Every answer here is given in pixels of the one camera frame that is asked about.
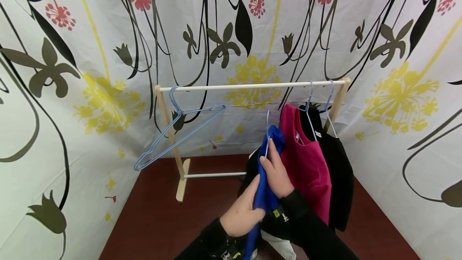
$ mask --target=printed fabric backdrop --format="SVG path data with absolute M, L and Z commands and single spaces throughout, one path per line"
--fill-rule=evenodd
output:
M 98 258 L 165 129 L 156 84 L 343 77 L 357 178 L 423 260 L 460 259 L 461 1 L 0 0 L 0 259 Z M 180 151 L 248 153 L 268 109 L 277 124 L 308 94 L 178 92 L 183 109 L 227 105 Z M 213 113 L 181 117 L 177 138 Z

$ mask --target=blue wire hanger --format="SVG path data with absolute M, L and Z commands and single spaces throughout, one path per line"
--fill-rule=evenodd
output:
M 315 137 L 315 141 L 317 141 L 315 129 L 313 128 L 313 124 L 311 123 L 310 115 L 308 114 L 308 109 L 310 108 L 310 103 L 311 103 L 311 96 L 313 96 L 313 82 L 312 81 L 309 81 L 309 82 L 311 84 L 310 96 L 308 97 L 308 101 L 305 104 L 305 109 L 300 109 L 300 108 L 299 109 L 306 113 L 306 116 L 308 117 L 308 122 L 310 123 L 311 132 L 313 132 L 313 136 Z
M 265 157 L 268 157 L 268 147 L 270 146 L 270 133 L 269 133 L 269 126 L 270 126 L 270 111 L 268 110 L 268 113 L 266 113 L 266 151 L 265 151 Z
M 165 130 L 158 136 L 157 139 L 155 139 L 155 141 L 152 142 L 151 144 L 151 147 L 149 148 L 148 151 L 144 152 L 139 158 L 138 160 L 136 160 L 135 162 L 135 165 L 134 165 L 134 169 L 136 171 L 141 171 L 142 169 L 146 168 L 147 166 L 151 165 L 152 162 L 154 162 L 155 160 L 159 159 L 160 157 L 164 156 L 165 154 L 167 154 L 170 150 L 172 150 L 173 148 L 175 148 L 176 146 L 178 146 L 179 144 L 181 144 L 183 141 L 185 141 L 187 138 L 191 137 L 194 133 L 196 133 L 198 130 L 202 129 L 204 126 L 206 126 L 207 124 L 209 124 L 213 119 L 215 119 L 216 117 L 218 117 L 220 114 L 222 114 L 225 109 L 226 109 L 226 106 L 225 105 L 215 105 L 213 107 L 210 107 L 210 108 L 203 108 L 203 109 L 190 109 L 190 110 L 185 110 L 183 111 L 180 106 L 178 105 L 178 103 L 176 102 L 176 100 L 174 99 L 173 97 L 173 92 L 178 88 L 179 86 L 175 86 L 175 87 L 172 87 L 170 89 L 170 92 L 168 93 L 168 95 L 170 96 L 170 100 L 173 104 L 173 106 L 175 107 L 176 109 L 176 113 L 178 114 L 176 118 L 174 118 L 174 120 L 167 126 L 167 128 L 165 128 Z M 192 131 L 191 133 L 189 133 L 189 135 L 185 136 L 185 138 L 177 141 L 175 144 L 171 145 L 169 148 L 167 148 L 167 150 L 161 152 L 160 154 L 158 154 L 157 156 L 155 156 L 154 158 L 152 158 L 151 160 L 148 160 L 147 162 L 145 162 L 143 165 L 140 165 L 140 163 L 143 161 L 143 159 L 148 156 L 149 154 L 151 154 L 155 147 L 157 147 L 157 145 L 159 144 L 160 140 L 164 138 L 165 134 L 168 132 L 168 130 L 170 128 L 173 127 L 173 125 L 183 116 L 183 115 L 187 115 L 187 114 L 193 114 L 193 113 L 197 113 L 197 112 L 202 112 L 202 111 L 215 111 L 216 109 L 218 108 L 221 108 L 215 115 L 213 115 L 211 118 L 209 118 L 209 120 L 207 120 L 205 123 L 201 124 L 201 126 L 197 127 L 197 129 L 195 129 L 194 131 Z
M 330 91 L 329 98 L 327 99 L 326 108 L 324 111 L 322 111 L 322 113 L 326 113 L 327 119 L 330 122 L 330 126 L 332 127 L 332 131 L 334 132 L 335 138 L 338 138 L 337 133 L 335 132 L 335 129 L 334 129 L 334 124 L 332 124 L 332 120 L 330 119 L 329 113 L 327 112 L 327 106 L 329 105 L 330 100 L 332 99 L 332 95 L 334 94 L 334 89 L 335 89 L 334 81 L 333 80 L 329 80 L 329 81 L 332 84 L 332 90 Z

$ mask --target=blue garment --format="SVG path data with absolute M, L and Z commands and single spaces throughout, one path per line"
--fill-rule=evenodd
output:
M 281 154 L 286 144 L 284 142 L 284 138 L 282 137 L 282 131 L 273 125 L 268 129 L 268 135 L 271 139 L 273 139 L 274 145 L 276 146 L 276 150 L 278 151 L 278 153 Z M 259 161 L 260 156 L 265 156 L 266 145 L 267 138 L 265 134 L 260 150 L 258 151 L 258 173 L 260 175 L 260 182 L 258 184 L 258 189 L 257 193 L 255 194 L 255 198 L 253 199 L 253 208 L 261 208 L 264 209 L 267 214 L 271 214 L 279 206 L 279 199 L 269 187 L 270 185 L 268 184 L 266 178 L 266 172 Z M 255 241 L 258 236 L 258 231 L 259 223 L 256 224 L 256 226 L 253 227 L 253 229 L 247 234 L 244 260 L 249 260 L 250 256 L 252 255 L 252 252 L 255 248 Z

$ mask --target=pink shirt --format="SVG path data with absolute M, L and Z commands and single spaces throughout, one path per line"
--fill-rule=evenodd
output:
M 329 224 L 332 185 L 319 142 L 310 141 L 304 135 L 299 110 L 292 105 L 286 104 L 282 109 L 279 125 L 286 140 L 281 159 L 292 185 L 301 191 L 310 208 Z

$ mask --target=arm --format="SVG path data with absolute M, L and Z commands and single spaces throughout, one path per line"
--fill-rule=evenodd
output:
M 311 211 L 300 191 L 294 189 L 271 139 L 269 143 L 271 161 L 265 157 L 259 160 L 271 190 L 279 197 L 289 218 L 291 236 L 301 243 L 310 260 L 357 260 L 347 245 Z
M 253 209 L 253 197 L 258 188 L 257 175 L 231 208 L 219 219 L 207 226 L 175 260 L 222 259 L 230 254 L 230 259 L 240 259 L 234 239 L 244 236 L 265 217 L 262 209 Z
M 291 235 L 301 243 L 310 260 L 359 259 L 324 221 L 308 208 L 300 191 L 292 191 L 280 199 L 280 202 L 289 218 Z

